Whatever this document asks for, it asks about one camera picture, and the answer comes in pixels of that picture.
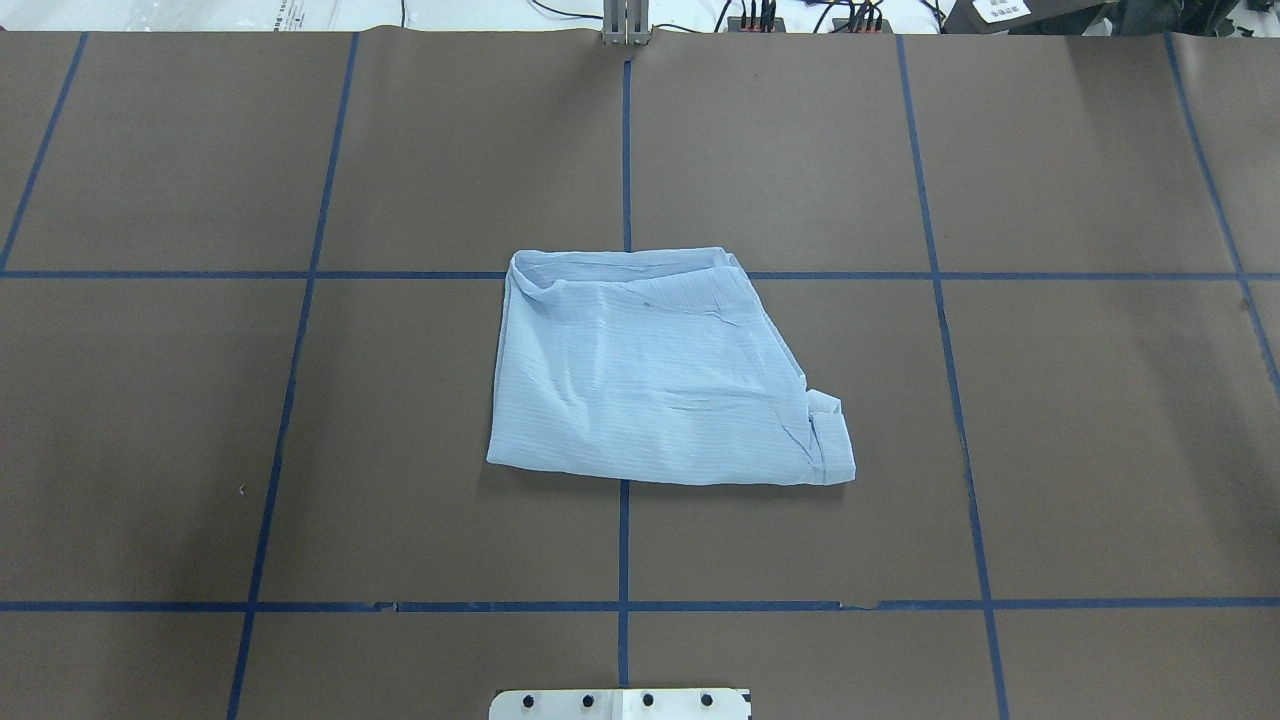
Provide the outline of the light blue button shirt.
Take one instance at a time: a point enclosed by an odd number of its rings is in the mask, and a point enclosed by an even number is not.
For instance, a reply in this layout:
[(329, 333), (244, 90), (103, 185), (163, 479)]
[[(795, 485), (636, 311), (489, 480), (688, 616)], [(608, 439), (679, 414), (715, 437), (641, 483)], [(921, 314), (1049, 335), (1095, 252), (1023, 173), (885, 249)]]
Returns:
[(838, 398), (813, 389), (721, 247), (517, 251), (486, 460), (677, 486), (841, 486)]

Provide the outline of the white column base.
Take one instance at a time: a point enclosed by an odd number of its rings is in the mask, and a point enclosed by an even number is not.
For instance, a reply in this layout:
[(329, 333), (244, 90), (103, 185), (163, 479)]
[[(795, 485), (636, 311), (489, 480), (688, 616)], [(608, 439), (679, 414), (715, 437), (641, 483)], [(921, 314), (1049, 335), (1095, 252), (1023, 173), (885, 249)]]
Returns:
[(489, 719), (751, 719), (749, 691), (733, 688), (503, 691)]

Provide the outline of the aluminium frame post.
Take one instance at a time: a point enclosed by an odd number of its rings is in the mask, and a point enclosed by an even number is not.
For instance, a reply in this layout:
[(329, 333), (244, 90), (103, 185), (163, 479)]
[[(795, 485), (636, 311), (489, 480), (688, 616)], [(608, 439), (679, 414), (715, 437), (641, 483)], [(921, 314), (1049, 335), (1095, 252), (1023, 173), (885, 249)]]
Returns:
[(605, 46), (648, 45), (652, 38), (648, 0), (604, 0), (602, 40)]

